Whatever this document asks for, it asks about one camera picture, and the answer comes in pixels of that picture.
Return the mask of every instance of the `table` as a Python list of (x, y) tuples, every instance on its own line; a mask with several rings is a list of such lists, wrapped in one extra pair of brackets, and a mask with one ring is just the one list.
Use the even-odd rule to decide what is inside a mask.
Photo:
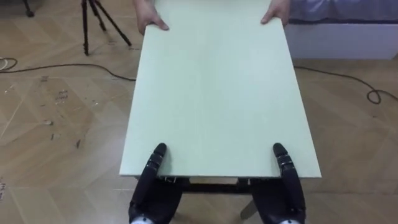
[(160, 175), (278, 177), (282, 143), (300, 177), (320, 177), (280, 19), (266, 0), (161, 0), (148, 26), (121, 175), (140, 175), (160, 142)]

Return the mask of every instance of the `black cable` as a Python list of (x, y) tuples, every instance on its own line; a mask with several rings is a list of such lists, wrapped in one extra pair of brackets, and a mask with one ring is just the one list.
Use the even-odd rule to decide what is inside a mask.
[[(34, 70), (40, 70), (40, 69), (45, 69), (45, 68), (56, 68), (56, 67), (71, 67), (71, 66), (86, 66), (86, 67), (97, 67), (100, 68), (102, 70), (107, 71), (109, 74), (111, 74), (114, 77), (123, 79), (123, 80), (127, 80), (130, 82), (134, 82), (136, 81), (135, 78), (127, 78), (127, 77), (122, 77), (120, 75), (117, 75), (111, 71), (109, 71), (107, 68), (101, 66), (101, 65), (96, 65), (96, 64), (91, 64), (91, 63), (68, 63), (68, 64), (60, 64), (60, 65), (47, 65), (47, 66), (41, 66), (41, 67), (36, 67), (36, 68), (27, 68), (27, 69), (21, 69), (21, 70), (14, 70), (14, 71), (9, 71), (10, 69), (14, 68), (17, 64), (18, 64), (18, 60), (16, 58), (3, 58), (3, 60), (8, 60), (8, 61), (12, 61), (13, 64), (8, 66), (7, 68), (0, 70), (0, 73), (18, 73), (18, 72), (28, 72), (28, 71), (34, 71)], [(333, 72), (326, 72), (326, 71), (322, 71), (322, 70), (318, 70), (318, 69), (314, 69), (314, 68), (308, 68), (308, 67), (303, 67), (303, 66), (295, 66), (295, 68), (297, 69), (303, 69), (303, 70), (308, 70), (308, 71), (312, 71), (312, 72), (318, 72), (318, 73), (323, 73), (325, 75), (334, 75), (337, 77), (343, 77), (343, 78), (349, 78), (352, 80), (355, 80), (357, 82), (362, 83), (363, 85), (366, 85), (367, 87), (369, 87), (371, 89), (371, 91), (369, 91), (366, 94), (366, 98), (369, 100), (369, 102), (375, 104), (375, 105), (379, 105), (381, 103), (381, 96), (380, 93), (383, 93), (387, 96), (390, 96), (392, 99), (396, 100), (398, 102), (398, 97), (394, 96), (393, 94), (389, 93), (388, 91), (385, 90), (377, 90), (375, 89), (373, 86), (371, 86), (369, 83), (365, 82), (364, 80), (360, 79), (360, 78), (356, 78), (353, 77), (351, 75), (342, 75), (342, 74), (338, 74), (338, 73), (333, 73)], [(374, 93), (376, 95), (377, 100), (372, 100), (370, 98), (370, 95)]]
[(10, 66), (8, 66), (7, 68), (0, 70), (0, 74), (2, 73), (18, 73), (18, 72), (28, 72), (28, 71), (34, 71), (34, 70), (40, 70), (40, 69), (45, 69), (45, 68), (56, 68), (56, 67), (72, 67), (72, 66), (86, 66), (86, 67), (96, 67), (96, 68), (100, 68), (102, 70), (107, 71), (109, 74), (111, 74), (114, 77), (123, 79), (123, 80), (127, 80), (130, 82), (134, 82), (136, 81), (135, 78), (127, 78), (127, 77), (122, 77), (120, 75), (117, 75), (111, 71), (109, 71), (109, 69), (105, 68), (104, 66), (101, 65), (96, 65), (96, 64), (92, 64), (92, 63), (67, 63), (67, 64), (60, 64), (60, 65), (47, 65), (47, 66), (41, 66), (41, 67), (35, 67), (35, 68), (26, 68), (26, 69), (20, 69), (20, 70), (13, 70), (13, 71), (9, 71), (10, 69), (14, 68), (17, 64), (18, 64), (18, 60), (15, 58), (3, 58), (4, 60), (10, 60), (13, 61), (14, 63)]
[[(383, 93), (387, 96), (390, 96), (392, 99), (396, 100), (398, 102), (398, 97), (394, 96), (393, 94), (385, 91), (385, 90), (377, 90), (375, 89), (373, 86), (371, 86), (369, 83), (365, 82), (364, 80), (360, 79), (360, 78), (356, 78), (353, 77), (351, 75), (342, 75), (342, 74), (338, 74), (338, 73), (333, 73), (333, 72), (326, 72), (326, 71), (322, 71), (322, 70), (318, 70), (318, 69), (314, 69), (314, 68), (307, 68), (307, 67), (303, 67), (303, 66), (295, 66), (295, 68), (298, 69), (303, 69), (303, 70), (308, 70), (308, 71), (312, 71), (312, 72), (318, 72), (318, 73), (323, 73), (325, 75), (334, 75), (337, 77), (343, 77), (343, 78), (349, 78), (352, 80), (355, 80), (357, 82), (362, 83), (363, 85), (366, 85), (367, 87), (369, 87), (371, 89), (371, 91), (368, 92), (368, 94), (366, 94), (366, 98), (369, 100), (369, 102), (375, 104), (375, 105), (379, 105), (381, 103), (381, 96), (380, 93)], [(370, 95), (374, 93), (376, 95), (377, 100), (374, 101), (370, 98)]]

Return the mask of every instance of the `wooden floor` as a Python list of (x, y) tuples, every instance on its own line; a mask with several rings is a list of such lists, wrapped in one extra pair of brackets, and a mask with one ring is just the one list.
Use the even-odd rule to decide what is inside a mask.
[[(0, 57), (17, 68), (97, 63), (135, 77), (142, 37), (131, 0), (103, 0), (134, 46), (89, 11), (90, 52), (83, 55), (78, 0), (0, 3)], [(361, 77), (398, 95), (398, 61), (300, 60)], [(356, 82), (297, 70), (323, 178), (303, 180), (309, 223), (396, 223), (398, 102), (366, 100)], [(118, 176), (134, 83), (96, 68), (54, 68), (0, 75), (0, 223), (127, 223), (136, 184)], [(186, 195), (174, 223), (239, 223), (245, 196)], [(258, 215), (245, 223), (260, 223)]]

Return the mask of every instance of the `human hand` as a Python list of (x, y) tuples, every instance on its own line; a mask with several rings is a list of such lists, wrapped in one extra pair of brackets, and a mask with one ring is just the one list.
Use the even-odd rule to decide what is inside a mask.
[(284, 26), (289, 22), (290, 0), (272, 0), (267, 13), (261, 19), (262, 24), (268, 23), (273, 17), (282, 19)]
[(149, 24), (156, 24), (162, 30), (168, 30), (168, 25), (158, 15), (153, 0), (133, 0), (137, 14), (137, 26), (139, 32), (144, 35), (145, 28)]

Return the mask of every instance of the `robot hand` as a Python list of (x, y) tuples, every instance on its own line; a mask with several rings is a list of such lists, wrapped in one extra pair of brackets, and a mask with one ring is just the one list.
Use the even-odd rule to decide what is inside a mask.
[(133, 224), (168, 224), (173, 218), (182, 196), (183, 179), (155, 179), (140, 204), (130, 202), (129, 221)]
[(294, 164), (281, 144), (274, 145), (279, 179), (251, 179), (254, 203), (265, 224), (304, 224), (305, 199)]
[(167, 146), (159, 144), (142, 171), (129, 207), (129, 221), (133, 224), (168, 224), (173, 218), (182, 196), (182, 186), (188, 179), (160, 179), (157, 171)]

